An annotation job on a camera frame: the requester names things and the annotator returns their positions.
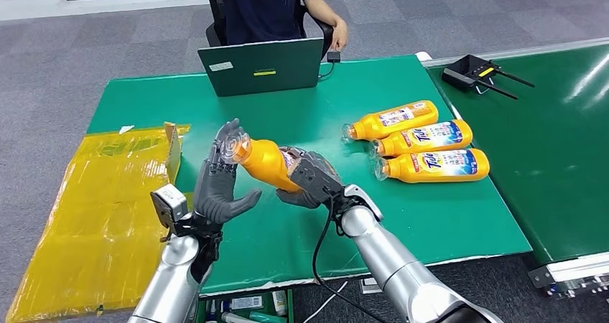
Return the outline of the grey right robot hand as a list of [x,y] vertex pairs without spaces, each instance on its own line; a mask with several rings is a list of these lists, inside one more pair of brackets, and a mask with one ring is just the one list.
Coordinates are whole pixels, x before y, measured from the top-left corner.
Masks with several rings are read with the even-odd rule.
[[[338,173],[335,171],[330,162],[321,154],[314,151],[305,151],[304,149],[295,146],[280,146],[279,150],[290,155],[292,158],[309,159],[316,164],[320,169],[329,174],[332,178],[340,181]],[[287,192],[282,189],[275,190],[277,197],[287,204],[315,209],[321,205],[321,201],[316,200],[307,192]]]

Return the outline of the person's left hand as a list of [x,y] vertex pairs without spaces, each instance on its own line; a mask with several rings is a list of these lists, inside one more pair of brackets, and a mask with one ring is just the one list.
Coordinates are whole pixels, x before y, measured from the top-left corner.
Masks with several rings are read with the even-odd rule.
[[340,17],[335,21],[333,27],[333,40],[330,45],[332,51],[340,52],[348,43],[348,27]]

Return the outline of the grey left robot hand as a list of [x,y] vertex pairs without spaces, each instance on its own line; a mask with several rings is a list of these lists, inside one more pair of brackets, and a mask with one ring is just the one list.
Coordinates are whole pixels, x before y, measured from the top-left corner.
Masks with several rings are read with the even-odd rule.
[[235,118],[218,130],[197,175],[193,195],[195,219],[212,230],[221,230],[225,223],[255,207],[262,195],[261,190],[252,189],[242,198],[234,197],[236,165],[223,161],[221,144],[239,128],[240,121]]

